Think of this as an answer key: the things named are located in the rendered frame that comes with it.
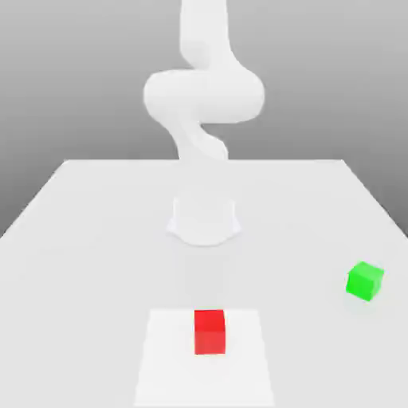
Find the small green cube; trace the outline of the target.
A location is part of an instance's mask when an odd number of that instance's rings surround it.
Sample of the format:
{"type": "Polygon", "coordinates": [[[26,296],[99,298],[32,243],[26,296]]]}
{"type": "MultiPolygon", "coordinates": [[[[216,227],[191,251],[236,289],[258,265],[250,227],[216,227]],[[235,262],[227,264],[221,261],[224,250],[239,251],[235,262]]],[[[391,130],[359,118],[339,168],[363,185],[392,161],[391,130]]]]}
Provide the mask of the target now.
{"type": "Polygon", "coordinates": [[[360,261],[348,273],[346,292],[371,301],[381,288],[383,275],[383,269],[360,261]]]}

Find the small red cube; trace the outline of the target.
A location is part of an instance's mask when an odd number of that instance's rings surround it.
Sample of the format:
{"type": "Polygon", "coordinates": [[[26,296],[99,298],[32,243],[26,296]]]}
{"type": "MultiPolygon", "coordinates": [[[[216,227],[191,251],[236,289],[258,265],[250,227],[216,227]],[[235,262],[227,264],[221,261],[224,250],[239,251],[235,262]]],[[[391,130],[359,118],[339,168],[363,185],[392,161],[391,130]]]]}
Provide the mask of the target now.
{"type": "Polygon", "coordinates": [[[194,353],[196,355],[226,353],[226,320],[223,310],[194,311],[194,353]]]}

